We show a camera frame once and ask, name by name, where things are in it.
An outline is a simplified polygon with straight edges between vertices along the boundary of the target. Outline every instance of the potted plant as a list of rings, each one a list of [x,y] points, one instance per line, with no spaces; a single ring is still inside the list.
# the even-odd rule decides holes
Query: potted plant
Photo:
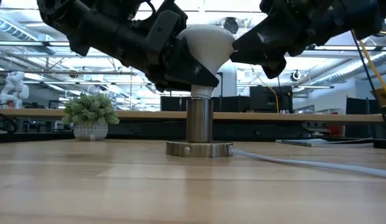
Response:
[[[74,136],[79,140],[103,140],[108,124],[118,124],[117,112],[105,95],[81,95],[65,104],[64,124],[74,124]]]

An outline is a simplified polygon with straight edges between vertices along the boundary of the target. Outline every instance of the white robot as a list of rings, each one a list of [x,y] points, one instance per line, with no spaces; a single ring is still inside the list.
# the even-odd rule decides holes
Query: white robot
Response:
[[[30,95],[30,89],[23,84],[23,79],[24,72],[11,72],[6,77],[5,87],[0,94],[0,108],[8,108],[9,101],[13,101],[15,109],[21,108],[22,100]]]

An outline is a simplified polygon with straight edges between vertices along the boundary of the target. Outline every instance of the white pot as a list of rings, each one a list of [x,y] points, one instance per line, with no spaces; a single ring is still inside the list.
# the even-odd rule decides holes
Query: white pot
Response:
[[[107,123],[77,123],[74,124],[74,136],[82,141],[99,141],[106,138]]]

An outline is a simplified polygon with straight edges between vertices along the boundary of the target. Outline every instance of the green plant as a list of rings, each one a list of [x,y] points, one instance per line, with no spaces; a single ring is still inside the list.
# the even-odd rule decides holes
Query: green plant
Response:
[[[102,94],[81,95],[79,99],[72,99],[65,104],[64,112],[66,113],[63,118],[65,124],[95,122],[118,124],[120,122],[110,99]]]

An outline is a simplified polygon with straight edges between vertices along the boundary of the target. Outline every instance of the desk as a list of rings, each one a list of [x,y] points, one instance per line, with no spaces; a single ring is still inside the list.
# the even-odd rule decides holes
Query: desk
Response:
[[[7,116],[21,118],[61,118],[63,110],[45,109],[0,109]],[[117,111],[119,119],[186,119],[186,112],[180,111]],[[322,121],[332,123],[381,123],[380,114],[336,115],[336,114],[275,114],[275,113],[214,113],[214,120],[235,121]]]
[[[386,169],[386,149],[235,148]],[[164,151],[164,141],[0,144],[0,224],[386,223],[386,179]]]

